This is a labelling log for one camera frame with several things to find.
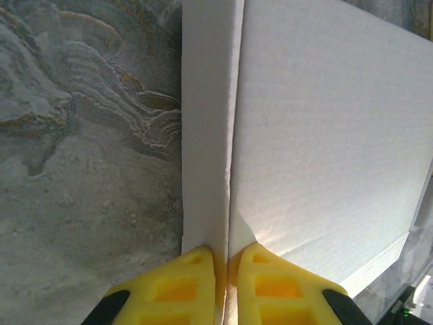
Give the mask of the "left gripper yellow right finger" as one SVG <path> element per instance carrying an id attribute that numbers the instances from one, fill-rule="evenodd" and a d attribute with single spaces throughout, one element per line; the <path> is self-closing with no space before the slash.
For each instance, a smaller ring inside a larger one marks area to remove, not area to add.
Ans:
<path id="1" fill-rule="evenodd" d="M 339 284 L 253 242 L 228 266 L 229 324 L 368 324 Z"/>

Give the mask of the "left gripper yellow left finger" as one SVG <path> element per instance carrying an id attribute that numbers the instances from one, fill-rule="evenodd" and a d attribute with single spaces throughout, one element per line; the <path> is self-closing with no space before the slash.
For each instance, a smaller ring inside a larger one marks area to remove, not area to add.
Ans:
<path id="1" fill-rule="evenodd" d="M 112 287 L 83 324 L 214 324 L 212 251 L 196 247 Z"/>

